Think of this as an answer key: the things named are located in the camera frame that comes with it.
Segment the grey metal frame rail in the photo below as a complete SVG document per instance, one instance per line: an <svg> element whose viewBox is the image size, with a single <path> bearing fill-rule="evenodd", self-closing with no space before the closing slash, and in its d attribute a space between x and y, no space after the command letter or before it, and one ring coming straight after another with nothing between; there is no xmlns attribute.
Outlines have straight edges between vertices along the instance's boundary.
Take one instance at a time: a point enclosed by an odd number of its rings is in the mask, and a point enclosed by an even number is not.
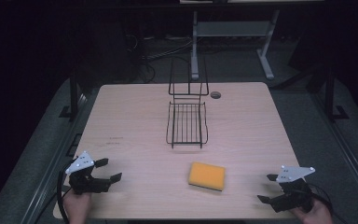
<svg viewBox="0 0 358 224"><path fill-rule="evenodd" d="M336 139L336 142L340 148L341 154L343 156L343 160L349 166L351 171L351 175L355 179L358 185L358 160L351 151L351 147L349 143L344 139L344 135L342 134L341 130L338 128L336 120L331 119L327 113L324 111L324 103L320 96L317 94L312 94L311 96L312 102L315 103L317 109L321 113L324 122L327 124L328 129L330 130L331 134Z"/></svg>
<svg viewBox="0 0 358 224"><path fill-rule="evenodd" d="M31 145L33 155L28 162L28 168L36 175L36 184L21 224L35 224L43 207L48 207L49 200L55 199L59 171L72 158L72 142L82 131L80 121L87 101L87 97L81 93L76 100L79 111L72 118L71 106L54 99L52 108L42 118Z"/></svg>

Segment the person's right hand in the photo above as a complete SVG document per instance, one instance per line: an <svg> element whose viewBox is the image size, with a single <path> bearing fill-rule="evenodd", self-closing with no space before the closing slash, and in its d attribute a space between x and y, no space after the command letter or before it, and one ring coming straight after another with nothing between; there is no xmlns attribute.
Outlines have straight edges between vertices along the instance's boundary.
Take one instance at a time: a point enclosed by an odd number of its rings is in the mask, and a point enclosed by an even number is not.
<svg viewBox="0 0 358 224"><path fill-rule="evenodd" d="M312 209L305 213L300 208L291 209L290 212L297 217L302 224L334 224L328 208L320 201L312 200Z"/></svg>

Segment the black upright post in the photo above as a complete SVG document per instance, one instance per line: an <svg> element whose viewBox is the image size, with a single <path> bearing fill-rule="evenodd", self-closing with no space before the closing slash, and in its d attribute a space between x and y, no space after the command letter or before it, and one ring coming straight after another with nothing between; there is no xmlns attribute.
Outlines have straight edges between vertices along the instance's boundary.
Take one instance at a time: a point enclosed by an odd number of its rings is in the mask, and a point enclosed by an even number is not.
<svg viewBox="0 0 358 224"><path fill-rule="evenodd" d="M76 72L72 72L69 77L70 85L70 104L62 108L60 118L67 118L72 122L78 113L78 91L76 82Z"/></svg>
<svg viewBox="0 0 358 224"><path fill-rule="evenodd" d="M337 119L348 119L349 116L341 105L334 104L335 73L332 68L328 69L324 89L324 113L331 122Z"/></svg>

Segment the black wire rack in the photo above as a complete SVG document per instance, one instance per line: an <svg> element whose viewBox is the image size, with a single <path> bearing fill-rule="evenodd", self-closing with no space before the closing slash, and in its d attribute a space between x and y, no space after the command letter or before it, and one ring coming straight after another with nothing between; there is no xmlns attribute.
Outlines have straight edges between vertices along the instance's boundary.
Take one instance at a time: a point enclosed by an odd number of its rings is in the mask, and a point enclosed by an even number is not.
<svg viewBox="0 0 358 224"><path fill-rule="evenodd" d="M168 94L166 142L171 147L195 145L203 147L209 140L207 108L205 98L210 95L206 75L197 79L191 72L178 75L176 61L171 60Z"/></svg>

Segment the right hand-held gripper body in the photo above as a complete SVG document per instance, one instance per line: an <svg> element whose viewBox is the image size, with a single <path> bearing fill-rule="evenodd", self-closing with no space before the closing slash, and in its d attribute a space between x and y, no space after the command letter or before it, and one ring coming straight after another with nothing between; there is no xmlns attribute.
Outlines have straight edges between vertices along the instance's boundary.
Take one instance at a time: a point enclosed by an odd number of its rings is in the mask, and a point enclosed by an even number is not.
<svg viewBox="0 0 358 224"><path fill-rule="evenodd" d="M312 191L304 177L314 172L313 167L282 165L276 182L281 186L283 195L272 198L275 203L271 206L273 210L281 212L299 207L308 213L312 208Z"/></svg>

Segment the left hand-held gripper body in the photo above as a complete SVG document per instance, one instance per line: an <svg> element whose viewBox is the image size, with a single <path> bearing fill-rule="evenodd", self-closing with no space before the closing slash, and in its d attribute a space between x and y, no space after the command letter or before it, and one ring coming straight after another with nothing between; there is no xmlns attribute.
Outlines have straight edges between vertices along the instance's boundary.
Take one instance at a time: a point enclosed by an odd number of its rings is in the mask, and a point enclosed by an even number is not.
<svg viewBox="0 0 358 224"><path fill-rule="evenodd" d="M83 151L75 160L65 169L69 175L69 184L75 194L84 192L101 193L107 192L109 188L104 188L101 184L101 178L95 178L91 175L95 160L87 151Z"/></svg>

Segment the orange sponge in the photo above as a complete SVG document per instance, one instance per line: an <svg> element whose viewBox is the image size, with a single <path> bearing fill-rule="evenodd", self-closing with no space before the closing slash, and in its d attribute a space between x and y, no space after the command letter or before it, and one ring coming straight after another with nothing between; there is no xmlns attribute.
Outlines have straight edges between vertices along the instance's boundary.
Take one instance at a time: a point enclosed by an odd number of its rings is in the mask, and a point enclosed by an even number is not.
<svg viewBox="0 0 358 224"><path fill-rule="evenodd" d="M226 168L201 162L191 164L190 185L222 191L225 187Z"/></svg>

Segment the person's left hand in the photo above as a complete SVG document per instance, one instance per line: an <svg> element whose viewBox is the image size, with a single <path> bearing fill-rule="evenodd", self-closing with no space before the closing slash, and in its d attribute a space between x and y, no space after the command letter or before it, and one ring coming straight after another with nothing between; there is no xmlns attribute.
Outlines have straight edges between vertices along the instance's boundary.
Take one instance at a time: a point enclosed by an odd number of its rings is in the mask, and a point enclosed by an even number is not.
<svg viewBox="0 0 358 224"><path fill-rule="evenodd" d="M63 197L63 207L69 220L69 224L86 224L91 209L90 192L75 194L70 189Z"/></svg>

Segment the white metal stand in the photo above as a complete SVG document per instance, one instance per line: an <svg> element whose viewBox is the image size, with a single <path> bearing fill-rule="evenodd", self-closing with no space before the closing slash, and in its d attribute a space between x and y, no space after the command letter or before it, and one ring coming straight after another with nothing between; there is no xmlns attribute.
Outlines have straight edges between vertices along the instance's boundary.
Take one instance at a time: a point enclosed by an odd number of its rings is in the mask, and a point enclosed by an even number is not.
<svg viewBox="0 0 358 224"><path fill-rule="evenodd" d="M264 45L256 50L266 79L274 78L267 59L270 41L273 37L280 11L275 10L269 21L200 21L198 12L193 12L192 49L190 52L190 77L200 77L198 60L198 40L200 37L264 37Z"/></svg>

